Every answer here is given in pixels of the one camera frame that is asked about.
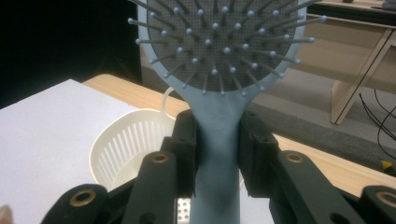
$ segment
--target hairbrush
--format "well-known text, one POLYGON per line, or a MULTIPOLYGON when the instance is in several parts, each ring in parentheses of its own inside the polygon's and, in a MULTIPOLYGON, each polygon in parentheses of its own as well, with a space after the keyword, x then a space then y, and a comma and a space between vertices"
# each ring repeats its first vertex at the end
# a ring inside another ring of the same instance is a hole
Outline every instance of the hairbrush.
POLYGON ((192 224, 237 224, 238 124, 245 108, 312 43, 304 27, 319 0, 130 0, 139 44, 158 75, 189 104, 202 142, 192 224))

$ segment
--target plastic basket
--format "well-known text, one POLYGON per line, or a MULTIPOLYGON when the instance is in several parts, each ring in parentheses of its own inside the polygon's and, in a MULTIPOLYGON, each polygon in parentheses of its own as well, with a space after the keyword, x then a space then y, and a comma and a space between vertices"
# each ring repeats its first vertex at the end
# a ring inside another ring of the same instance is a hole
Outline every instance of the plastic basket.
POLYGON ((175 119, 165 112, 137 109, 111 123, 94 141, 90 168, 96 183, 112 190, 135 178, 143 158, 159 150, 165 136, 171 136, 175 119))

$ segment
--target white table surface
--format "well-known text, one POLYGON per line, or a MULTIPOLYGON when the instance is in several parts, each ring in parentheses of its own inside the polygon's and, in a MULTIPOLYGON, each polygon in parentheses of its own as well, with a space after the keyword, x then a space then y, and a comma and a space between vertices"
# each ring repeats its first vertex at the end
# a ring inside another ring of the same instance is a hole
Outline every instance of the white table surface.
MULTIPOLYGON (((11 207, 14 223, 40 223, 68 190, 94 183, 92 143, 132 105, 74 80, 0 110, 0 206, 11 207)), ((241 223, 274 223, 269 200, 241 189, 241 223)))

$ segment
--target hairbrush head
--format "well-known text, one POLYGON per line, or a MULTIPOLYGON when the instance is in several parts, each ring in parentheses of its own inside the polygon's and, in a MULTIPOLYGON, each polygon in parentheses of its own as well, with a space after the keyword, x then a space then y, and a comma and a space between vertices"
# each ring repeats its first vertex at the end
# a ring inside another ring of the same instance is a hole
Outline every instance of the hairbrush head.
POLYGON ((140 25, 136 43, 159 75, 202 93, 263 90, 263 79, 299 62, 298 43, 313 42, 303 39, 307 3, 297 0, 133 2, 146 11, 130 21, 140 25))

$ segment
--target wire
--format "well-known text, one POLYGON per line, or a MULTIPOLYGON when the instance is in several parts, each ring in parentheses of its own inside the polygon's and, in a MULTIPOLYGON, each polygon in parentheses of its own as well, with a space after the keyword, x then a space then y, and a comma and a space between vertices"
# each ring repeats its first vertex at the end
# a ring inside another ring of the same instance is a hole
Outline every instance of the wire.
POLYGON ((380 120, 375 116, 375 114, 371 111, 371 109, 369 108, 369 106, 364 102, 364 100, 363 100, 363 98, 362 98, 362 96, 361 96, 361 93, 359 94, 359 97, 361 98, 361 103, 362 103, 362 105, 363 105, 363 108, 364 108, 364 110, 365 110, 367 116, 378 126, 378 133, 377 133, 377 135, 376 135, 376 141, 377 141, 377 143, 378 143, 378 146, 381 148, 381 150, 382 150, 385 154, 387 154, 388 156, 390 156, 391 158, 393 158, 394 160, 396 160, 396 157, 393 156, 393 155, 391 155, 389 152, 387 152, 387 151, 382 147, 382 145, 381 145, 381 143, 380 143, 380 141, 379 141, 379 135, 380 135, 381 131, 383 131, 383 132, 386 133, 390 138, 392 138, 393 140, 396 141, 396 136, 395 136, 395 134, 392 133, 392 132, 385 126, 385 121, 386 121, 390 116, 395 117, 392 113, 393 113, 393 111, 396 110, 396 106, 393 107, 393 109, 391 109, 390 111, 388 111, 384 106, 381 105, 381 103, 379 103, 379 100, 378 100, 377 95, 376 95, 376 90, 375 90, 375 99, 376 99, 376 101, 377 101, 378 104, 388 113, 388 114, 385 116, 385 118, 384 118, 382 121, 380 121, 380 120))
POLYGON ((396 116, 394 116, 392 113, 390 113, 384 106, 382 106, 381 103, 379 103, 378 97, 376 96, 376 89, 374 89, 374 95, 375 95, 376 102, 379 104, 379 106, 381 106, 382 109, 384 109, 385 111, 387 111, 388 114, 390 114, 391 116, 393 116, 394 118, 396 118, 396 116))
POLYGON ((377 141, 379 147, 382 149, 383 152, 385 152, 388 156, 390 156, 390 157, 393 158, 394 160, 396 160, 396 157, 390 155, 384 148, 382 148, 382 145, 381 145, 381 143, 379 142, 379 133, 381 133, 381 129, 382 129, 382 127, 384 127, 385 121, 389 118, 389 116, 392 114, 392 112, 395 111, 395 109, 396 109, 396 106, 393 107, 393 109, 390 110, 390 112, 388 112, 388 114, 387 114, 387 116, 384 118, 384 120, 382 120, 381 125, 379 126, 379 129, 378 129, 378 133, 377 133, 377 135, 376 135, 376 141, 377 141))
MULTIPOLYGON (((361 93, 359 94, 359 97, 361 98, 361 103, 363 104, 363 108, 366 111, 366 114, 369 116, 369 118, 376 124, 378 128, 381 128, 381 121, 374 115, 374 113, 371 111, 369 106, 364 102, 361 93)), ((391 137, 393 140, 396 141, 396 136, 385 126, 382 125, 381 128, 389 137, 391 137)))

